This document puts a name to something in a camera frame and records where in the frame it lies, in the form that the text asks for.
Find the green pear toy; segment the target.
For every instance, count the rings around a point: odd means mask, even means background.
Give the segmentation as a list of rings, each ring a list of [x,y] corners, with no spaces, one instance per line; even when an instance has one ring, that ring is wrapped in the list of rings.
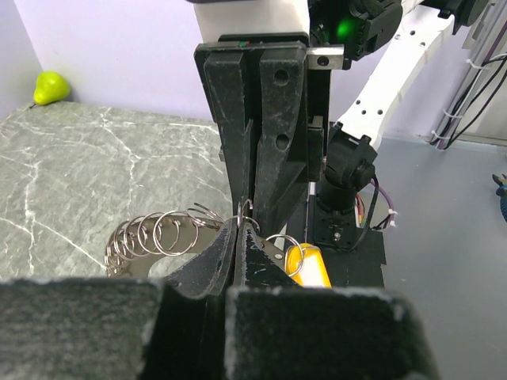
[[[30,108],[63,101],[71,94],[67,80],[54,71],[44,71],[36,78],[36,85]]]

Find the blue handled pliers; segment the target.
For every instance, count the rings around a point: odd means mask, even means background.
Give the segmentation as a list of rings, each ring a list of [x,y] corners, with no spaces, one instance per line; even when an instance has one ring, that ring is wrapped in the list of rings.
[[[507,185],[506,185],[506,175],[503,173],[502,175],[493,174],[492,179],[494,183],[497,185],[496,195],[500,198],[500,212],[502,218],[507,222]]]

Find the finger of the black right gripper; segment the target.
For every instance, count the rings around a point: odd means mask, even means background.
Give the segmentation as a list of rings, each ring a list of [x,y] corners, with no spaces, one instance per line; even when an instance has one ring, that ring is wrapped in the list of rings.
[[[262,115],[253,218],[263,234],[276,234],[307,189],[306,51],[267,50],[259,69]]]
[[[233,212],[250,197],[250,89],[246,58],[238,51],[214,52],[204,64],[212,111],[223,149]]]

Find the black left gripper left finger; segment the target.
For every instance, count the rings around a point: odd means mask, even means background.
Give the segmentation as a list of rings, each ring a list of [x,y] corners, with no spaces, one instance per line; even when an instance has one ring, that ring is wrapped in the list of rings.
[[[237,227],[161,279],[1,285],[4,379],[221,379]]]

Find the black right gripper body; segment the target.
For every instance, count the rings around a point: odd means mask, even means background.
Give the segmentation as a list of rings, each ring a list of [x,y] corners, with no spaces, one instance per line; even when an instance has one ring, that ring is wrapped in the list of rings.
[[[329,120],[330,104],[330,57],[327,54],[316,54],[309,44],[308,38],[297,33],[274,36],[222,36],[216,42],[199,44],[194,51],[197,71],[214,122],[211,96],[204,73],[205,61],[214,52],[238,51],[246,58],[250,89],[250,120],[252,123],[250,190],[255,189],[257,148],[261,138],[262,110],[259,62],[262,54],[272,49],[303,49],[306,51],[307,132],[305,147],[307,148],[307,166],[305,174],[307,183],[318,181],[325,170],[324,157],[327,150],[328,132],[326,122]]]

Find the metal disc with key rings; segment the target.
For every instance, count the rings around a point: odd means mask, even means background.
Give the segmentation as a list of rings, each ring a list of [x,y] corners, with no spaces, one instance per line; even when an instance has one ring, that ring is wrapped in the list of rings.
[[[234,278],[234,257],[246,253],[242,239],[259,234],[259,223],[239,208],[228,219],[197,203],[183,211],[154,212],[121,223],[105,247],[105,270],[110,279],[143,282],[151,267],[166,257],[194,257],[161,278],[190,296],[221,291]]]

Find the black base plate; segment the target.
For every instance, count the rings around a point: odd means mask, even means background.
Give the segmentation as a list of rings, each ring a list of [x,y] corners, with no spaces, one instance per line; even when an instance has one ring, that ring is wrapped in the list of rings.
[[[286,232],[298,242],[321,250],[332,286],[384,287],[383,266],[387,262],[383,233],[365,233],[356,225],[352,212],[326,212],[310,196],[295,209]]]

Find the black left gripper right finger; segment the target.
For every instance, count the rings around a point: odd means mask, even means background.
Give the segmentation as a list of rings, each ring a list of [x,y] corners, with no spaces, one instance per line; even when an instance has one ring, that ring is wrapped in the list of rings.
[[[301,287],[245,223],[225,301],[225,376],[435,379],[438,366],[406,298],[378,288]]]

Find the yellow key tag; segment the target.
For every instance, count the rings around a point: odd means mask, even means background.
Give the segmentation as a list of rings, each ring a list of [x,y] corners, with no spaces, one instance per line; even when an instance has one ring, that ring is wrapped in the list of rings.
[[[263,248],[275,264],[301,287],[332,287],[321,250],[317,246],[300,243],[287,234],[274,234],[264,240]]]

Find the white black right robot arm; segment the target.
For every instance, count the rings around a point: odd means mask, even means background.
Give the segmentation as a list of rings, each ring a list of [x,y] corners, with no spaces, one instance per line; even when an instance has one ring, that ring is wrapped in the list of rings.
[[[194,59],[238,222],[276,233],[307,195],[351,211],[393,112],[484,1],[195,1]]]

